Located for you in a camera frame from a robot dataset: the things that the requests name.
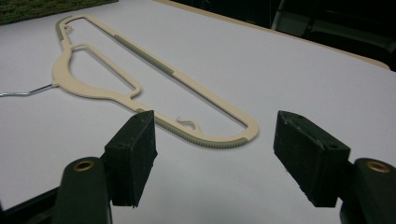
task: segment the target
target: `metal hook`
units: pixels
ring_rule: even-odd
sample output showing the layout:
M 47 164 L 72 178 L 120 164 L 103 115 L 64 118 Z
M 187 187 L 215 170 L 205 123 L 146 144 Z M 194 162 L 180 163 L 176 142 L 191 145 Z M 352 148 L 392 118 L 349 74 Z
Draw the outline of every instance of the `metal hook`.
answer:
M 0 97 L 6 97 L 6 96 L 30 96 L 42 91 L 46 91 L 52 88 L 52 85 L 49 84 L 47 86 L 38 88 L 36 90 L 33 91 L 27 91 L 27 92 L 0 92 Z

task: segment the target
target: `white tabletop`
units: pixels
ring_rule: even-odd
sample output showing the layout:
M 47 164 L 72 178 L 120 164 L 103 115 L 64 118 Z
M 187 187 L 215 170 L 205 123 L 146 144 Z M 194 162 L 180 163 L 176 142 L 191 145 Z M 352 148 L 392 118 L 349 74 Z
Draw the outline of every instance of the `white tabletop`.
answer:
M 273 151 L 276 113 L 301 114 L 367 157 L 396 165 L 396 74 L 292 37 L 149 1 L 119 1 L 0 26 L 0 91 L 51 83 L 62 48 L 55 24 L 90 14 L 237 106 L 260 126 L 234 149 L 190 144 L 156 128 L 159 156 L 139 207 L 112 207 L 114 223 L 339 223 L 336 208 L 315 208 Z M 75 43 L 95 45 L 143 87 L 136 100 L 203 132 L 242 128 L 85 21 Z M 75 52 L 73 74 L 92 85 L 128 89 L 89 52 Z M 134 113 L 109 101 L 51 89 L 0 98 L 0 200 L 4 208 L 60 184 L 64 167 L 99 157 Z

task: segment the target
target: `beige hanger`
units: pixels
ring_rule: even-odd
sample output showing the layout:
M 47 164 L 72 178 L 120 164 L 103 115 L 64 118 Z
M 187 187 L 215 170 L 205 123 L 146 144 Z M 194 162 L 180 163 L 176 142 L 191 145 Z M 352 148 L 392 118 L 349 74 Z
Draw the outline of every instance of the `beige hanger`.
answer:
M 149 53 L 147 50 L 139 47 L 136 43 L 127 40 L 118 32 L 110 29 L 103 23 L 99 22 L 96 18 L 89 15 L 80 15 L 65 18 L 58 21 L 56 24 L 56 30 L 61 40 L 61 44 L 64 52 L 58 58 L 55 65 L 53 66 L 53 87 L 61 87 L 62 89 L 69 91 L 75 95 L 94 98 L 94 99 L 107 99 L 120 103 L 135 112 L 142 112 L 151 110 L 150 108 L 139 104 L 138 102 L 132 100 L 137 94 L 141 92 L 140 85 L 134 81 L 133 78 L 128 76 L 124 71 L 122 71 L 118 66 L 111 62 L 104 54 L 99 50 L 94 48 L 88 43 L 72 45 L 70 39 L 67 35 L 67 29 L 70 28 L 67 23 L 74 20 L 85 19 L 100 28 L 107 34 L 111 35 L 114 39 L 120 42 L 126 48 L 132 50 L 134 53 L 148 61 L 149 63 L 155 65 L 157 68 L 162 70 L 168 76 L 175 78 L 182 84 L 186 85 L 190 89 L 197 92 L 199 95 L 206 98 L 207 101 L 211 102 L 213 105 L 217 106 L 219 109 L 225 111 L 227 114 L 237 119 L 246 126 L 246 129 L 241 133 L 229 137 L 215 137 L 209 136 L 201 132 L 198 124 L 192 120 L 171 120 L 168 117 L 155 112 L 155 121 L 160 126 L 164 127 L 166 130 L 175 133 L 176 135 L 203 147 L 215 147 L 215 148 L 227 148 L 227 147 L 238 147 L 245 143 L 251 141 L 259 132 L 259 127 L 254 119 L 252 119 L 247 114 L 243 113 L 236 107 L 228 104 L 223 99 L 219 98 L 215 93 L 209 91 L 199 83 L 195 82 L 191 78 L 187 77 L 175 67 L 166 64 L 161 59 L 157 58 L 155 55 Z M 96 57 L 106 63 L 110 68 L 112 68 L 118 75 L 120 75 L 125 81 L 134 87 L 134 90 L 122 95 L 114 91 L 103 90 L 90 86 L 88 84 L 82 83 L 76 78 L 74 78 L 69 71 L 69 63 L 72 57 L 74 49 L 86 48 L 90 50 Z

